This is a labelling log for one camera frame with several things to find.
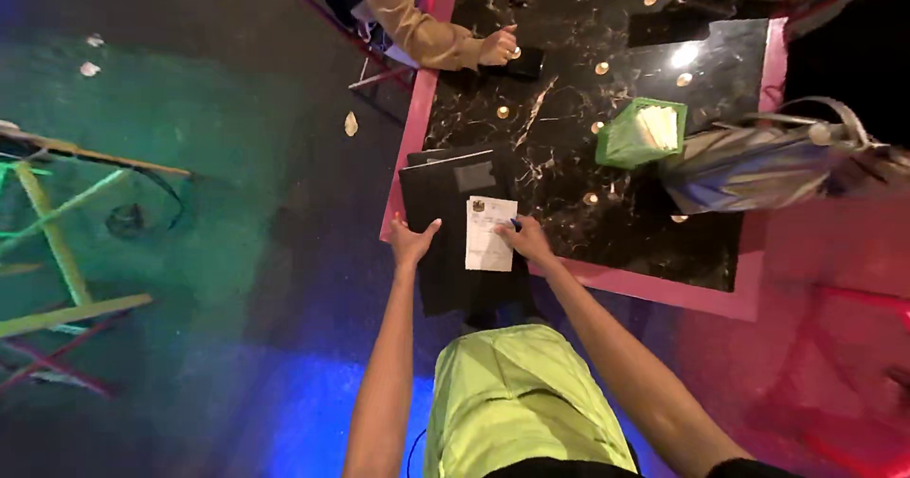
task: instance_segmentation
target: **person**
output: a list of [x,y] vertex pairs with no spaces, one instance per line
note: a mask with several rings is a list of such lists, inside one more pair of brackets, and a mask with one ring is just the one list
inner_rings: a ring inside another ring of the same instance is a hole
[[395,48],[387,54],[411,65],[477,69],[478,65],[504,65],[515,53],[515,25],[479,39],[464,27],[440,22],[420,11],[415,0],[327,0],[327,3],[342,23],[348,18],[361,23],[378,22],[404,56]]
[[836,99],[856,112],[873,137],[910,147],[910,135],[894,116],[903,112],[903,100],[891,96],[910,80],[903,40],[896,36],[900,24],[895,23],[910,16],[907,0],[769,1],[809,6],[792,11],[787,24],[783,100]]
[[[757,462],[680,380],[566,270],[531,216],[496,231],[544,273],[594,367],[671,468],[685,477],[785,477]],[[441,226],[423,233],[396,214],[395,275],[351,415],[343,476],[400,473],[410,410],[417,263]],[[633,450],[591,373],[560,333],[524,324],[461,336],[438,356],[425,477],[638,475]]]

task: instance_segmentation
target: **table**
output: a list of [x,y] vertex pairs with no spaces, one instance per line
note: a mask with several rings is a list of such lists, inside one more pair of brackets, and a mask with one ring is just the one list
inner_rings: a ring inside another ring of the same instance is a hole
[[[421,71],[396,169],[422,148],[508,141],[519,210],[541,220],[583,284],[754,320],[764,254],[760,214],[676,223],[654,168],[629,173],[593,162],[592,125],[634,97],[686,103],[689,133],[774,107],[768,86],[783,80],[783,21],[708,27],[668,11],[668,1],[532,0],[512,8],[507,0],[433,0],[437,18],[452,7],[452,21],[480,35],[517,23],[519,44],[546,49],[547,59],[534,82]],[[680,42],[693,38],[699,40]],[[666,41],[676,42],[651,44]],[[609,65],[603,75],[596,71],[601,62]],[[692,81],[678,87],[683,73]],[[499,107],[509,116],[497,117]],[[397,177],[383,228],[396,210],[403,211]]]

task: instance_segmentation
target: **floor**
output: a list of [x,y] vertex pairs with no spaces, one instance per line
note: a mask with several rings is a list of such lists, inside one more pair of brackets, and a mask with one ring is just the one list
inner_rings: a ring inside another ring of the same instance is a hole
[[[85,42],[95,33],[105,45]],[[85,61],[101,67],[97,77],[79,74]],[[0,460],[10,476],[338,474],[391,283],[391,254],[377,234],[401,135],[348,93],[360,64],[297,0],[0,0],[0,118],[198,173],[170,179],[188,206],[173,229],[166,227],[176,205],[143,178],[66,220],[98,298],[148,291],[156,302],[68,359],[115,384],[113,402],[56,384],[22,384],[0,396]],[[379,93],[397,117],[407,101],[391,87]],[[359,123],[353,137],[343,131],[348,111]],[[55,164],[53,172],[47,188],[65,198],[109,171]],[[146,211],[147,230],[133,240],[110,236],[109,211],[133,202]],[[0,230],[28,220],[24,203],[11,187],[0,193]],[[906,215],[896,209],[887,216]],[[885,255],[887,245],[877,254]],[[50,259],[41,239],[16,258]],[[596,295],[757,457],[807,476],[844,475],[779,424],[755,420],[806,312],[804,283],[780,282],[780,297],[763,302],[757,323]],[[50,267],[2,284],[5,317],[65,297]],[[573,339],[546,285],[533,286]],[[838,355],[871,385],[845,389],[809,352],[787,407],[856,420],[867,414],[860,399],[871,398],[885,411],[872,385],[883,366],[907,364],[902,328],[890,313],[843,302],[825,313]],[[409,441],[425,427],[433,363],[458,326],[451,316],[415,322]],[[36,337],[45,346],[62,341]],[[644,473],[670,476],[624,427]],[[848,446],[858,443],[848,437]]]

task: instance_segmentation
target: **receipt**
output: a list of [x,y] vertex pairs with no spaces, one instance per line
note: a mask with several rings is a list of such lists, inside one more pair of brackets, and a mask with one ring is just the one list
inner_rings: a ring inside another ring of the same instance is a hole
[[493,232],[518,215],[517,201],[471,196],[468,199],[468,245],[464,268],[469,271],[511,271],[512,247]]

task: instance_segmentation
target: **beige jacket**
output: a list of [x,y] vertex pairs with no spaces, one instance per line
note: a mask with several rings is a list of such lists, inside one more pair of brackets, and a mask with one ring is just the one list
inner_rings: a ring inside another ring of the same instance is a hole
[[424,14],[414,0],[366,0],[382,28],[418,64],[436,69],[477,69],[482,39],[470,30]]

